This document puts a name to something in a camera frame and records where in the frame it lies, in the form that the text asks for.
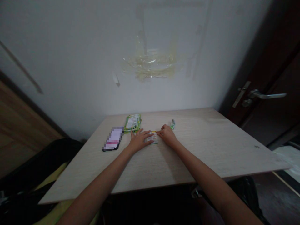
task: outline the table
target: table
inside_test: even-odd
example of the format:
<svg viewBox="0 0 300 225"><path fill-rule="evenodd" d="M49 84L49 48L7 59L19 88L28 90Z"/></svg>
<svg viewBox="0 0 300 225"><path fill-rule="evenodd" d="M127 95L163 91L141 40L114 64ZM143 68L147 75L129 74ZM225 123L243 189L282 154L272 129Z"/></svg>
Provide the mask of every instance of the table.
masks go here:
<svg viewBox="0 0 300 225"><path fill-rule="evenodd" d="M129 144L130 134L124 134L118 150L102 151L112 127L123 126L127 116L107 116L39 204L76 198ZM290 168L213 108L148 112L141 118L145 130L160 130L174 119L177 139L222 178ZM158 138L158 144L132 157L112 193L195 182L176 153Z"/></svg>

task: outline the floor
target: floor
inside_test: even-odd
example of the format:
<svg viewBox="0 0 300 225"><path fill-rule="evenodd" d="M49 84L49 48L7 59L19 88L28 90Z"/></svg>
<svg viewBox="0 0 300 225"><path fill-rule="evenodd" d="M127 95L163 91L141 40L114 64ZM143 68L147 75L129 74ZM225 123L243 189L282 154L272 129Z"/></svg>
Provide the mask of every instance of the floor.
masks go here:
<svg viewBox="0 0 300 225"><path fill-rule="evenodd" d="M271 225L300 224L300 197L275 174L253 175L259 205Z"/></svg>

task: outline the dark wooden door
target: dark wooden door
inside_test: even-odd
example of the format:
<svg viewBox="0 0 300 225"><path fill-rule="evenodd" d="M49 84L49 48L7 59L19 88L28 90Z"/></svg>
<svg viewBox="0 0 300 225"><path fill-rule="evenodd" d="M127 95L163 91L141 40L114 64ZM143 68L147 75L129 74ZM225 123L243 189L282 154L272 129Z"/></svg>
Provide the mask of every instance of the dark wooden door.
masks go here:
<svg viewBox="0 0 300 225"><path fill-rule="evenodd" d="M287 95L273 99L250 98L250 92L255 89L262 94L286 93ZM266 146L299 127L299 1L288 10L227 117Z"/></svg>

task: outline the door handle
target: door handle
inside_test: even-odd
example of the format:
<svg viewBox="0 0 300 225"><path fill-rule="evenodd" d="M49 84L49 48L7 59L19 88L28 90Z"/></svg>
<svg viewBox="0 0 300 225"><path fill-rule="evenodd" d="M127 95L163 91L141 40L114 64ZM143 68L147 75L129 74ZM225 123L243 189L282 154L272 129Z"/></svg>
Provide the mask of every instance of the door handle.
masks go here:
<svg viewBox="0 0 300 225"><path fill-rule="evenodd" d="M260 99L269 99L269 98L283 98L287 94L286 93L281 93L281 94L272 94L272 95L264 95L259 92L258 89L254 89L249 92L248 97L249 98L260 98Z"/></svg>

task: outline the white wall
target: white wall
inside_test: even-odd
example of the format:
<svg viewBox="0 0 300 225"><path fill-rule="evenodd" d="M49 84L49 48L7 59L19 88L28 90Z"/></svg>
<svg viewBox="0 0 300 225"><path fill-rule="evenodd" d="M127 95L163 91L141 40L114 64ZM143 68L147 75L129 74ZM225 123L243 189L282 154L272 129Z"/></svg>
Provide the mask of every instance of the white wall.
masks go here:
<svg viewBox="0 0 300 225"><path fill-rule="evenodd" d="M183 66L178 64L173 78L140 82L134 74L122 72L122 57L135 54L142 30L137 14L146 2L147 48L162 51L171 39L178 40L177 56ZM156 2L167 3L158 7ZM0 69L78 140L89 138L106 115L218 110L272 1L175 2L1 1L0 40L43 94L2 48ZM192 66L187 68L189 58Z"/></svg>

